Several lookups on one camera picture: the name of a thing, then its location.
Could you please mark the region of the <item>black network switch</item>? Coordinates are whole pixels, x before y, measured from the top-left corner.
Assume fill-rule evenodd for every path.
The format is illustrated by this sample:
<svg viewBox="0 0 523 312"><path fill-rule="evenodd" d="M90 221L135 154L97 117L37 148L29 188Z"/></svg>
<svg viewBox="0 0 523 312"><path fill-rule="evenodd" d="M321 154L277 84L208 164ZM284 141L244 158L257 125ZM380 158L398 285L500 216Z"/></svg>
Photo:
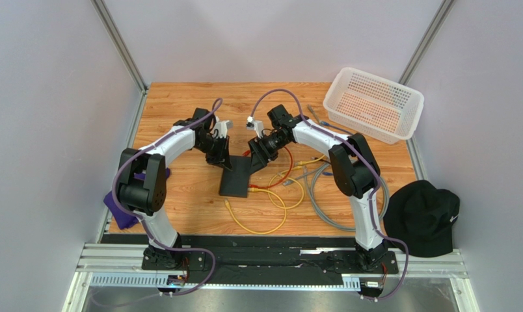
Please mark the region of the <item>black network switch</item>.
<svg viewBox="0 0 523 312"><path fill-rule="evenodd" d="M232 168L223 169L219 195L247 198L250 182L250 157L232 155L230 160Z"/></svg>

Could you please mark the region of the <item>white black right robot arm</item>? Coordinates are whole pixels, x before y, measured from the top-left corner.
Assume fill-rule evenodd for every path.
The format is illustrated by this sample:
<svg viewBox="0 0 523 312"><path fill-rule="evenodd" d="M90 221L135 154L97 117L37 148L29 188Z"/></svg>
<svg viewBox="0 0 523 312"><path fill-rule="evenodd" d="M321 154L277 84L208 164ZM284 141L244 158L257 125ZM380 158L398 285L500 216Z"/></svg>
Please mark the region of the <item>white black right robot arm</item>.
<svg viewBox="0 0 523 312"><path fill-rule="evenodd" d="M375 194L381 187L380 170L361 134L341 135L322 128L303 114L292 116L283 105L268 112L273 132L258 131L249 140L250 173L265 168L289 143L302 144L328 157L336 186L349 198L356 224L356 247L367 261L386 252Z"/></svg>

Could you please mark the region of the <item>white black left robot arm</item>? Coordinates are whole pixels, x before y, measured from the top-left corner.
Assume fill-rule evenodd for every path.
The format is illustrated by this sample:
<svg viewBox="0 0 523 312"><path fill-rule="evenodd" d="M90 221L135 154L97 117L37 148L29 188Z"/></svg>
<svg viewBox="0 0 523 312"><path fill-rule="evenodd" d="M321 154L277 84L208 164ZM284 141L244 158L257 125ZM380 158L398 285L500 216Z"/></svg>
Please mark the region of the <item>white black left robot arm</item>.
<svg viewBox="0 0 523 312"><path fill-rule="evenodd" d="M165 212L166 171L186 151L197 149L212 166L232 169L228 130L230 120L220 120L213 111L196 109L192 118L176 122L161 138L140 149L125 149L112 185L116 206L135 216L156 251L182 249L180 236Z"/></svg>

